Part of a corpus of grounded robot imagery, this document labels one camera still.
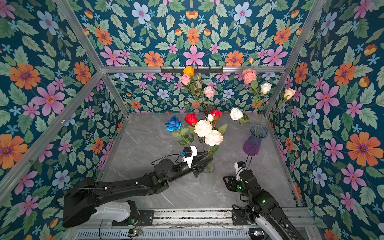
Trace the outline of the clear glass vase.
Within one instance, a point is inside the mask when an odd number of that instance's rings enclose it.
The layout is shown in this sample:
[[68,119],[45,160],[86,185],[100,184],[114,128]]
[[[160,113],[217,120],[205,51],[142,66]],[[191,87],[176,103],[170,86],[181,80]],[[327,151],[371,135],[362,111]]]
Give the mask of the clear glass vase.
[[215,165],[209,163],[200,174],[200,183],[205,188],[211,188],[215,184]]

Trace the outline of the artificial flower bunch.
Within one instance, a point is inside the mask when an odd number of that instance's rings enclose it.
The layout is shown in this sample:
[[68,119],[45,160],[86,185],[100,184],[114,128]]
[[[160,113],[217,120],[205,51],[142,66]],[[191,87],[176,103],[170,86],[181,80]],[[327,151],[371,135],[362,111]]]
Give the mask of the artificial flower bunch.
[[218,122],[222,117],[222,112],[214,110],[208,115],[197,121],[194,124],[194,133],[197,135],[203,146],[207,146],[208,157],[211,162],[207,164],[204,172],[210,174],[214,171],[213,158],[218,152],[220,144],[224,140],[224,134],[227,130],[227,125],[218,126]]

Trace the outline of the purple blue glass vase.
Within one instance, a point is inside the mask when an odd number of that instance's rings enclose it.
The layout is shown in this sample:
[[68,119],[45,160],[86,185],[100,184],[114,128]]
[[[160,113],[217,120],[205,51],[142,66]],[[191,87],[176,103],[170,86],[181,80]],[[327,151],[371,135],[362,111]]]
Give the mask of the purple blue glass vase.
[[263,125],[252,125],[251,135],[243,145],[243,151],[248,156],[256,156],[261,148],[262,140],[268,136],[268,130]]

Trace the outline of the dark mauve glass vase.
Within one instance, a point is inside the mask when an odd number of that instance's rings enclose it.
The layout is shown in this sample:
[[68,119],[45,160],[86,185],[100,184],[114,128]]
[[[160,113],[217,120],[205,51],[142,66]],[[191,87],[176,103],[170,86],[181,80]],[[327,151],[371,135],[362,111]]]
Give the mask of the dark mauve glass vase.
[[205,108],[205,114],[208,115],[210,114],[211,112],[214,112],[217,110],[217,107],[214,106],[214,105],[208,105],[206,108]]

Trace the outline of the large pink rose stem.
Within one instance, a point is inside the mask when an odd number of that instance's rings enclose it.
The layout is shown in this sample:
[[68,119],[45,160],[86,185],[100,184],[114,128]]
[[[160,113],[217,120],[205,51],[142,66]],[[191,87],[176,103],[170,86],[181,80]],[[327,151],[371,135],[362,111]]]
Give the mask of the large pink rose stem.
[[212,100],[213,97],[216,96],[216,90],[215,88],[211,87],[211,86],[208,86],[208,87],[205,87],[204,88],[204,100],[205,100],[205,107],[204,107],[204,111],[205,112],[209,112],[209,109],[210,109],[210,104],[209,104],[209,100]]

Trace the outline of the pink rose spray stem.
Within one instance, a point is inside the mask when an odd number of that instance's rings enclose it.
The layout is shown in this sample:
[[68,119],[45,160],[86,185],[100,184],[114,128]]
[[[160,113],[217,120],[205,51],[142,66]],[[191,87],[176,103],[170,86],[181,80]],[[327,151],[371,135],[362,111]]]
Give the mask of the pink rose spray stem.
[[188,74],[183,74],[180,77],[180,81],[187,88],[188,92],[192,95],[194,100],[199,102],[202,111],[206,112],[207,104],[201,76],[190,76]]

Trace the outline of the yellow orange rose stem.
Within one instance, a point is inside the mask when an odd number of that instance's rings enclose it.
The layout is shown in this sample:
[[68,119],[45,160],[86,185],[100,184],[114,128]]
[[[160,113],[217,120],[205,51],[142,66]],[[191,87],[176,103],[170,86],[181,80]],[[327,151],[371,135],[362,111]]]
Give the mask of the yellow orange rose stem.
[[188,71],[188,72],[185,72],[184,74],[188,74],[190,76],[197,76],[198,74],[195,74],[193,71]]

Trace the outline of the small white bud stem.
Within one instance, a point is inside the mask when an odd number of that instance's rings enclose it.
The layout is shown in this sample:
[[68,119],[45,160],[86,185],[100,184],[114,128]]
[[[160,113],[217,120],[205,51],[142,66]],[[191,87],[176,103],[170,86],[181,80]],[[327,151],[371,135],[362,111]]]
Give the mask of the small white bud stem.
[[268,82],[265,82],[258,87],[258,94],[256,97],[256,107],[257,107],[256,123],[257,124],[262,120],[263,101],[264,101],[264,98],[270,93],[271,88],[272,88],[272,84]]

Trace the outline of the pink carnation stem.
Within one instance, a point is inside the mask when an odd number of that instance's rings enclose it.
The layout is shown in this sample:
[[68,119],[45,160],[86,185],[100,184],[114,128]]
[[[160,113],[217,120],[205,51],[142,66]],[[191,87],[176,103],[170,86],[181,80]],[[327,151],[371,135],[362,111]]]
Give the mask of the pink carnation stem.
[[259,80],[258,80],[258,72],[255,69],[255,60],[250,57],[248,60],[248,63],[250,64],[250,67],[243,70],[242,76],[245,85],[248,85],[250,87],[250,92],[254,96],[253,104],[255,107],[255,110],[258,110],[258,101],[259,101]]

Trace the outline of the red rose stem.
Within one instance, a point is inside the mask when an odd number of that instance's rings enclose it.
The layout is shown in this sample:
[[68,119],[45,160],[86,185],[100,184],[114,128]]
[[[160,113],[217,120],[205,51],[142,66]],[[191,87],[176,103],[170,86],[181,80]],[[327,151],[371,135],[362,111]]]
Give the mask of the red rose stem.
[[193,133],[198,137],[199,141],[209,147],[208,151],[212,155],[218,151],[219,145],[224,140],[224,130],[217,127],[221,116],[222,113],[216,110],[202,120],[198,120],[196,114],[188,114],[184,118],[185,122],[193,128]]

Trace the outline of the blue rose stem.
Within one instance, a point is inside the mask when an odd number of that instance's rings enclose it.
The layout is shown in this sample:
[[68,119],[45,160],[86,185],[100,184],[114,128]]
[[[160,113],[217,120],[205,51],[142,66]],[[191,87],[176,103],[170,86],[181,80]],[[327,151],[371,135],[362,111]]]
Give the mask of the blue rose stem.
[[174,138],[178,141],[178,144],[181,146],[191,146],[194,141],[194,135],[190,133],[189,128],[185,128],[183,121],[181,121],[177,116],[173,116],[166,123],[166,130],[172,134]]

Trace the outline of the cream white rose stem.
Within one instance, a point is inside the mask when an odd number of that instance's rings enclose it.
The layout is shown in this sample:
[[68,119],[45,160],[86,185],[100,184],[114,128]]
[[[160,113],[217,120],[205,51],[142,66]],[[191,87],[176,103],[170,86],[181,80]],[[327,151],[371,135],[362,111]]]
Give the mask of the cream white rose stem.
[[280,110],[282,105],[285,104],[288,100],[290,100],[295,94],[296,94],[295,90],[293,90],[291,88],[285,89],[277,107],[273,111],[271,111],[267,116],[269,118],[272,118]]

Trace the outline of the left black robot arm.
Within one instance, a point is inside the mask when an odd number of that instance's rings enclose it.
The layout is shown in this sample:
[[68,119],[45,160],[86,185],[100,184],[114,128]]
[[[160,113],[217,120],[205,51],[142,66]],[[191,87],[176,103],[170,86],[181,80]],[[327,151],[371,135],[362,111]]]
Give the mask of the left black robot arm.
[[213,160],[209,153],[193,147],[184,148],[180,156],[183,160],[177,165],[167,156],[154,161],[154,170],[136,179],[96,182],[93,177],[85,178],[65,194],[63,227],[76,227],[90,219],[135,225],[139,212],[131,197],[160,194],[169,182],[189,173],[198,177]]

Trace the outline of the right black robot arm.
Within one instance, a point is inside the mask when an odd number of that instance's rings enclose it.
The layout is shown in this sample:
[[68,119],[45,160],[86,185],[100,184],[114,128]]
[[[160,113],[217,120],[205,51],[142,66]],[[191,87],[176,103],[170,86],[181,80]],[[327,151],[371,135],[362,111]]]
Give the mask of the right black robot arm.
[[231,192],[240,194],[246,205],[232,205],[234,226],[257,226],[270,240],[302,240],[303,237],[289,221],[277,200],[262,189],[251,170],[243,170],[237,176],[225,176],[223,181]]

